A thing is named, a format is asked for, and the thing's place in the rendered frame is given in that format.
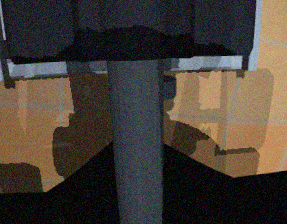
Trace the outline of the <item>grey cylinder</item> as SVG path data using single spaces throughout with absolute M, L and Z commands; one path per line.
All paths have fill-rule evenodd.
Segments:
M 107 69 L 120 224 L 163 224 L 163 59 Z

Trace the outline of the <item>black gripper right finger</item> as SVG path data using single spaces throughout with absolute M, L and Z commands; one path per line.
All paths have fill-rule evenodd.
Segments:
M 232 177 L 163 143 L 163 224 L 280 224 L 287 171 Z

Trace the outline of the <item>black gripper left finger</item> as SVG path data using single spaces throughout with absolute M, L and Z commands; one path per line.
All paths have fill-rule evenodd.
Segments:
M 120 224 L 114 141 L 47 192 L 1 193 L 0 224 Z

